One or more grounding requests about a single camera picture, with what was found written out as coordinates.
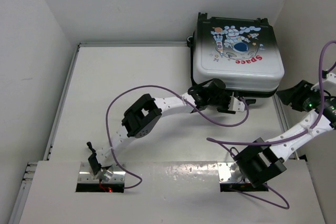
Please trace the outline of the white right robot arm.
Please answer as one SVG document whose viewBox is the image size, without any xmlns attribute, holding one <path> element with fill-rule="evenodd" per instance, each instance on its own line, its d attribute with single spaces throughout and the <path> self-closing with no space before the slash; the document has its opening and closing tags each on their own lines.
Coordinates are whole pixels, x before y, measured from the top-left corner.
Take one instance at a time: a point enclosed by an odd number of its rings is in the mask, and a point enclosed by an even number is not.
<svg viewBox="0 0 336 224">
<path fill-rule="evenodd" d="M 286 170 L 284 162 L 297 149 L 317 136 L 335 130 L 335 98 L 327 97 L 321 101 L 320 94 L 324 94 L 324 90 L 319 84 L 304 80 L 277 92 L 284 105 L 307 114 L 281 135 L 267 141 L 258 138 L 233 158 L 254 188 L 283 173 Z"/>
</svg>

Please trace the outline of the grey suitcase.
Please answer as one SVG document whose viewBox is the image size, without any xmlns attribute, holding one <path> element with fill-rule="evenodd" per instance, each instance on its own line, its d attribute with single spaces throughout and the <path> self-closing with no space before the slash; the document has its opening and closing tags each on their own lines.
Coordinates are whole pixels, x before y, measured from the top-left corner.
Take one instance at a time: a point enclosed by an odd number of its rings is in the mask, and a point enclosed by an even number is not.
<svg viewBox="0 0 336 224">
<path fill-rule="evenodd" d="M 285 70 L 276 36 L 267 18 L 208 17 L 199 13 L 187 38 L 191 82 L 210 79 L 246 98 L 273 96 Z"/>
</svg>

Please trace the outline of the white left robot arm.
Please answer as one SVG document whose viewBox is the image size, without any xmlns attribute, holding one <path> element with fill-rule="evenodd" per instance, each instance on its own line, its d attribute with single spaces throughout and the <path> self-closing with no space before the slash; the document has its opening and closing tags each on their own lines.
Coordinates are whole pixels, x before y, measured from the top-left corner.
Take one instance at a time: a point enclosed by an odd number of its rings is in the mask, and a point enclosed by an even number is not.
<svg viewBox="0 0 336 224">
<path fill-rule="evenodd" d="M 138 98 L 123 114 L 120 127 L 107 133 L 108 146 L 95 150 L 88 143 L 92 154 L 88 158 L 94 178 L 102 179 L 111 169 L 113 157 L 120 154 L 134 140 L 147 136 L 159 119 L 181 113 L 201 112 L 212 106 L 221 113 L 236 113 L 244 109 L 222 80 L 211 79 L 192 86 L 182 95 L 154 98 L 146 93 Z"/>
</svg>

